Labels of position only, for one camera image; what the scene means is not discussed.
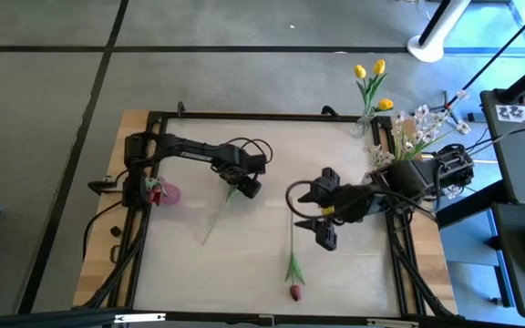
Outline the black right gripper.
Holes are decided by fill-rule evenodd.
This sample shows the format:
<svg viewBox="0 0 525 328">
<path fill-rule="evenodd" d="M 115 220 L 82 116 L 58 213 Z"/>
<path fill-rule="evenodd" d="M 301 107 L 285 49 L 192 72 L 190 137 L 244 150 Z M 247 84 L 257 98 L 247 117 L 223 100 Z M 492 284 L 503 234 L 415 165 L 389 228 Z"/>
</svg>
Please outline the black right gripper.
<svg viewBox="0 0 525 328">
<path fill-rule="evenodd" d="M 293 225 L 314 232 L 315 241 L 322 248 L 334 251 L 337 247 L 336 227 L 361 222 L 370 212 L 378 212 L 375 189 L 368 185 L 342 185 L 340 176 L 332 168 L 323 168 L 315 182 L 318 186 L 297 201 L 318 204 L 324 218 L 300 220 Z"/>
</svg>

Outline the yellow artificial tulip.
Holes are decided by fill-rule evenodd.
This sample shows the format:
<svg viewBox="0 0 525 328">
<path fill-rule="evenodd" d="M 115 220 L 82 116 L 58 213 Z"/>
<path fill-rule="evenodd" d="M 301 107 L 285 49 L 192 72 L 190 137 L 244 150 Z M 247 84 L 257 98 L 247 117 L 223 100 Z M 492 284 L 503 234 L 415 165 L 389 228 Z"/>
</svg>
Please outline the yellow artificial tulip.
<svg viewBox="0 0 525 328">
<path fill-rule="evenodd" d="M 366 83 L 366 71 L 363 66 L 356 65 L 354 68 L 355 77 L 356 77 L 356 85 L 358 86 L 363 103 L 364 103 L 364 113 L 363 116 L 365 118 L 370 116 L 370 110 L 371 110 L 371 97 L 369 96 L 369 93 L 367 91 L 367 83 Z"/>
<path fill-rule="evenodd" d="M 375 106 L 372 106 L 368 110 L 370 117 L 375 116 L 377 113 L 392 110 L 394 108 L 394 102 L 389 98 L 380 99 Z"/>
<path fill-rule="evenodd" d="M 366 109 L 365 114 L 368 117 L 372 117 L 376 111 L 373 109 L 372 102 L 376 95 L 376 91 L 379 89 L 380 85 L 382 84 L 385 76 L 386 76 L 386 62 L 384 59 L 378 59 L 373 67 L 374 76 L 368 79 L 368 83 L 366 85 Z"/>
</svg>

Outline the white veined flower spray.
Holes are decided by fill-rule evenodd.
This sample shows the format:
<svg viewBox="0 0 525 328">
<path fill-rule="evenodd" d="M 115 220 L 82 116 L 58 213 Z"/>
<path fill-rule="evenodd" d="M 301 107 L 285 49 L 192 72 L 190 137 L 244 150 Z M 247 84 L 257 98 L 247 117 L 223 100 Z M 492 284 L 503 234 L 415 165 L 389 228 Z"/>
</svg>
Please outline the white veined flower spray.
<svg viewBox="0 0 525 328">
<path fill-rule="evenodd" d="M 411 114 L 398 112 L 392 121 L 395 145 L 392 154 L 395 159 L 413 159 L 422 150 L 444 138 L 448 133 L 442 134 L 441 128 L 453 118 L 453 114 L 453 106 L 449 104 L 437 109 L 423 104 Z"/>
</svg>

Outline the slim clear glass vase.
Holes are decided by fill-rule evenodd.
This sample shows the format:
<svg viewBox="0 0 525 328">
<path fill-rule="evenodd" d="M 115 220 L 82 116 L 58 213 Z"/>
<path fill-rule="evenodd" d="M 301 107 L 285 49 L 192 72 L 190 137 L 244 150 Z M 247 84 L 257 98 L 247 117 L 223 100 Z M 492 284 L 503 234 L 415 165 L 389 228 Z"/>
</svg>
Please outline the slim clear glass vase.
<svg viewBox="0 0 525 328">
<path fill-rule="evenodd" d="M 375 119 L 375 114 L 361 116 L 352 126 L 350 134 L 353 138 L 363 138 L 368 130 L 371 128 L 372 121 Z"/>
</svg>

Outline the white pole round base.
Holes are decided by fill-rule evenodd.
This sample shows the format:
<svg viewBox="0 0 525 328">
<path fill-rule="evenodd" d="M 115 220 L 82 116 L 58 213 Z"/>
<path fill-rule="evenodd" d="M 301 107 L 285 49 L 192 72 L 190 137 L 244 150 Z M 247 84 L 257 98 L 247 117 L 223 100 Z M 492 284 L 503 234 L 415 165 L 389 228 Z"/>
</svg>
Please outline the white pole round base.
<svg viewBox="0 0 525 328">
<path fill-rule="evenodd" d="M 423 33 L 407 41 L 407 51 L 422 62 L 437 62 L 444 56 L 444 42 L 471 0 L 442 0 Z"/>
</svg>

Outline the grey side desk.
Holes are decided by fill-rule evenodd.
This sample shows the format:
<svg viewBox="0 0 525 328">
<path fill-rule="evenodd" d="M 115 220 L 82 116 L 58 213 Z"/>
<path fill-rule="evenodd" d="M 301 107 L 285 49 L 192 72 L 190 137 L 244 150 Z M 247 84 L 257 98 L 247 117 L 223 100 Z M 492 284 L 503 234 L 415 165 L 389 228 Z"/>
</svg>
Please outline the grey side desk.
<svg viewBox="0 0 525 328">
<path fill-rule="evenodd" d="M 483 113 L 507 195 L 492 207 L 517 311 L 525 317 L 525 104 L 502 104 L 493 90 L 480 93 Z"/>
</svg>

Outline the black aluminium table frame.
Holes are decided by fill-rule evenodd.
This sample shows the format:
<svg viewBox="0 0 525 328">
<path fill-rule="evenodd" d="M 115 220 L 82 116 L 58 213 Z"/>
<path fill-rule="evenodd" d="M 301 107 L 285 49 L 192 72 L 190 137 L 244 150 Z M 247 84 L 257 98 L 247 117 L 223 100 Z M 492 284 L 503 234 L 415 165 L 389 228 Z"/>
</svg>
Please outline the black aluminium table frame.
<svg viewBox="0 0 525 328">
<path fill-rule="evenodd" d="M 354 121 L 352 116 L 333 119 L 321 113 L 314 115 L 186 111 L 183 117 L 178 118 L 177 111 L 127 110 L 120 120 L 107 173 L 119 173 L 125 168 L 126 136 L 145 130 L 163 133 L 171 119 L 337 124 L 349 124 Z M 129 209 L 112 203 L 120 198 L 116 191 L 103 191 L 99 194 L 98 212 L 88 229 L 87 252 L 74 294 L 73 307 L 76 310 L 129 308 L 134 302 L 134 291 L 139 282 L 151 207 Z M 399 232 L 397 237 L 404 244 L 408 261 L 415 270 L 419 271 L 439 304 L 450 312 L 456 312 L 457 302 L 449 279 L 440 232 L 432 223 L 421 220 L 412 228 Z"/>
</svg>

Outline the silver frame bracket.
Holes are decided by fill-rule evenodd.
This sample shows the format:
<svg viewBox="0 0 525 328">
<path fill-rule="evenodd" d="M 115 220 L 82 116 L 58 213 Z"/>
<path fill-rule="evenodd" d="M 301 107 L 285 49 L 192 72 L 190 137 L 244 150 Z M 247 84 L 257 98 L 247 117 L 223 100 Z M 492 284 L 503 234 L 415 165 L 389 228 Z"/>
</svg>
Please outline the silver frame bracket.
<svg viewBox="0 0 525 328">
<path fill-rule="evenodd" d="M 113 323 L 146 323 L 146 322 L 160 322 L 165 321 L 167 315 L 165 313 L 128 313 L 117 314 L 114 317 Z"/>
<path fill-rule="evenodd" d="M 368 318 L 366 325 L 377 328 L 420 328 L 418 322 L 382 318 Z"/>
</svg>

